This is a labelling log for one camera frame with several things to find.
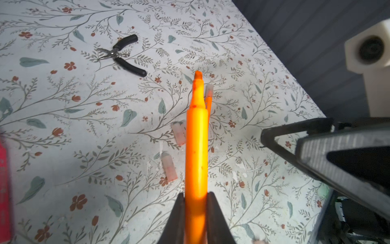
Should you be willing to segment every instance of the white plastic part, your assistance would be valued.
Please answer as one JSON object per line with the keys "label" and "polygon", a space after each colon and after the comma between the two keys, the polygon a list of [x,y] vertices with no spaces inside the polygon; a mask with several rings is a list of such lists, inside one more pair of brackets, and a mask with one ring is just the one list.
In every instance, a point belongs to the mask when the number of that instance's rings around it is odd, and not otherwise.
{"label": "white plastic part", "polygon": [[175,122],[171,124],[173,135],[175,136],[176,143],[178,146],[186,144],[185,130],[182,126],[182,122]]}
{"label": "white plastic part", "polygon": [[[379,37],[384,52],[376,62],[360,58],[361,45],[371,37]],[[383,20],[345,42],[347,69],[363,74],[371,117],[390,117],[390,19]]]}
{"label": "white plastic part", "polygon": [[213,91],[214,91],[214,86],[211,84],[206,85],[206,92],[205,92],[205,97],[212,97],[213,96]]}
{"label": "white plastic part", "polygon": [[165,175],[167,176],[168,182],[176,180],[177,173],[175,165],[173,164],[172,156],[164,152],[161,155],[161,161],[163,163]]}

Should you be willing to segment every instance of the floral tablecloth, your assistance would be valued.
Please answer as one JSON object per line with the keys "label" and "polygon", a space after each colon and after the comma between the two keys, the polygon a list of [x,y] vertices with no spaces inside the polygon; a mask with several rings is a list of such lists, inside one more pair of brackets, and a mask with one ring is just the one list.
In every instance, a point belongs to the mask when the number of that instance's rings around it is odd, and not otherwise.
{"label": "floral tablecloth", "polygon": [[[321,117],[228,0],[5,0],[0,128],[13,243],[155,243],[184,189],[185,119],[195,70],[214,85],[209,190],[237,243],[305,243],[326,187],[266,148],[262,129]],[[140,78],[112,59],[118,40]],[[281,137],[294,151],[300,135]],[[172,155],[168,183],[160,153]]]}

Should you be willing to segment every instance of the table surface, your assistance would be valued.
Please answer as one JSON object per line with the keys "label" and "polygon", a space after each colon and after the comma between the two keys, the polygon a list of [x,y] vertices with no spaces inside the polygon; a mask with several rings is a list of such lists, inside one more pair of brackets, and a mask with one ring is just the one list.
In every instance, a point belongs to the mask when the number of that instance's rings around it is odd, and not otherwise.
{"label": "table surface", "polygon": [[[214,85],[209,190],[237,243],[305,243],[327,187],[261,148],[262,129],[323,117],[228,0],[8,0],[0,15],[0,119],[14,243],[155,243],[184,189],[195,70]],[[131,34],[127,61],[97,48]],[[279,143],[294,151],[292,134]],[[174,160],[167,183],[160,153]]]}

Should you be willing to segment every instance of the plier jaws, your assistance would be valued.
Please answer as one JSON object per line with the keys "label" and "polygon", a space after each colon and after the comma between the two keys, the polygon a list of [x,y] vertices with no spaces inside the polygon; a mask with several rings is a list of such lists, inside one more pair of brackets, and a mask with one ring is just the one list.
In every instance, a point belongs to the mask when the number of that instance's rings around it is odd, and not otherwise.
{"label": "plier jaws", "polygon": [[137,68],[128,62],[126,62],[121,57],[129,57],[129,53],[119,53],[125,46],[129,45],[130,43],[134,43],[138,41],[138,37],[136,35],[131,35],[128,37],[125,37],[121,40],[119,40],[112,48],[112,50],[107,50],[104,48],[98,48],[98,51],[105,52],[107,55],[100,57],[98,61],[113,58],[122,68],[124,68],[127,71],[130,71],[132,73],[135,73],[139,76],[145,77],[147,75],[146,71],[140,68]]}

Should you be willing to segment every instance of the teal leaf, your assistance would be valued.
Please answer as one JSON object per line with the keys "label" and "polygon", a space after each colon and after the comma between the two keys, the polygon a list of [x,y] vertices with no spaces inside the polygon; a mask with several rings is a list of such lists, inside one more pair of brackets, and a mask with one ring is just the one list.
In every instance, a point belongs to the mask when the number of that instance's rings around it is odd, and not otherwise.
{"label": "teal leaf", "polygon": [[121,127],[125,127],[126,125],[128,125],[130,123],[130,121],[132,121],[136,116],[137,116],[137,112],[135,112],[131,109],[126,109],[123,112],[123,122],[122,122]]}
{"label": "teal leaf", "polygon": [[35,176],[34,179],[30,182],[30,189],[26,192],[25,196],[17,204],[24,203],[25,201],[33,198],[39,190],[45,185],[45,179],[39,176]]}
{"label": "teal leaf", "polygon": [[168,43],[172,43],[174,40],[176,40],[176,37],[171,35],[168,36]]}
{"label": "teal leaf", "polygon": [[78,39],[84,41],[84,37],[83,37],[83,35],[81,35],[80,31],[74,30],[74,31],[73,31],[73,35],[74,35],[76,38],[78,38]]}
{"label": "teal leaf", "polygon": [[112,7],[107,6],[107,5],[105,5],[105,4],[101,3],[101,2],[99,2],[99,3],[100,3],[100,5],[101,5],[102,7],[105,7],[105,8],[108,8],[108,9],[112,8]]}
{"label": "teal leaf", "polygon": [[248,119],[248,115],[246,114],[245,108],[243,107],[243,110],[241,111],[241,117],[245,120]]}
{"label": "teal leaf", "polygon": [[13,111],[11,103],[6,98],[2,98],[0,101],[0,111],[3,113],[1,120],[5,119]]}
{"label": "teal leaf", "polygon": [[255,87],[256,87],[256,90],[259,92],[259,94],[261,94],[260,88],[257,85],[255,85]]}
{"label": "teal leaf", "polygon": [[321,183],[317,190],[317,193],[321,199],[325,199],[326,196],[329,194],[329,186],[327,184]]}
{"label": "teal leaf", "polygon": [[39,64],[48,64],[49,62],[44,60],[44,59],[32,59],[32,58],[26,58],[26,57],[23,57],[23,58],[20,58],[19,59],[20,61],[20,66],[23,66],[23,67],[31,67],[31,66],[35,66],[35,65],[39,65]]}
{"label": "teal leaf", "polygon": [[255,191],[256,191],[256,192],[259,191],[259,185],[260,185],[260,181],[255,185]]}
{"label": "teal leaf", "polygon": [[243,209],[246,209],[246,200],[243,193],[241,193],[241,206]]}
{"label": "teal leaf", "polygon": [[71,18],[71,20],[78,20],[78,19],[80,19],[81,17],[84,17],[84,15],[76,15],[76,16],[73,16],[73,17]]}
{"label": "teal leaf", "polygon": [[204,44],[204,42],[202,42],[202,41],[200,41],[200,40],[194,40],[194,41],[196,41],[196,42],[198,42],[198,43],[203,43],[203,44]]}
{"label": "teal leaf", "polygon": [[120,217],[123,213],[123,205],[120,201],[113,199],[112,197],[105,195],[108,199],[108,206],[114,211],[115,216]]}
{"label": "teal leaf", "polygon": [[165,114],[167,112],[167,109],[165,107],[165,103],[164,103],[163,99],[161,99],[161,102],[158,105],[158,112],[161,113],[161,114]]}
{"label": "teal leaf", "polygon": [[76,113],[76,112],[81,111],[81,110],[84,110],[84,109],[65,109],[64,112],[68,113],[68,114],[73,114],[73,113]]}
{"label": "teal leaf", "polygon": [[127,234],[127,237],[126,239],[124,239],[121,244],[129,244],[129,241],[130,241],[130,234]]}
{"label": "teal leaf", "polygon": [[46,125],[42,123],[39,119],[28,119],[26,124],[40,129],[46,129]]}
{"label": "teal leaf", "polygon": [[189,82],[190,84],[192,84],[193,80],[192,80],[190,77],[186,76],[185,74],[183,74],[183,75],[184,75],[184,77],[186,78],[186,80],[188,80],[188,82]]}
{"label": "teal leaf", "polygon": [[253,233],[252,229],[250,228],[250,226],[248,224],[242,224],[241,225],[245,231],[246,231],[246,234],[252,239],[254,240],[255,239],[255,234]]}
{"label": "teal leaf", "polygon": [[212,42],[211,45],[212,45],[215,49],[217,49],[217,50],[219,51],[217,45],[216,45],[214,42]]}
{"label": "teal leaf", "polygon": [[290,219],[291,219],[291,216],[293,215],[293,205],[288,201],[287,202],[287,206],[289,206],[289,211],[290,211]]}
{"label": "teal leaf", "polygon": [[118,23],[118,25],[120,25],[120,23],[122,23],[122,21],[123,21],[123,16],[117,15],[117,23]]}

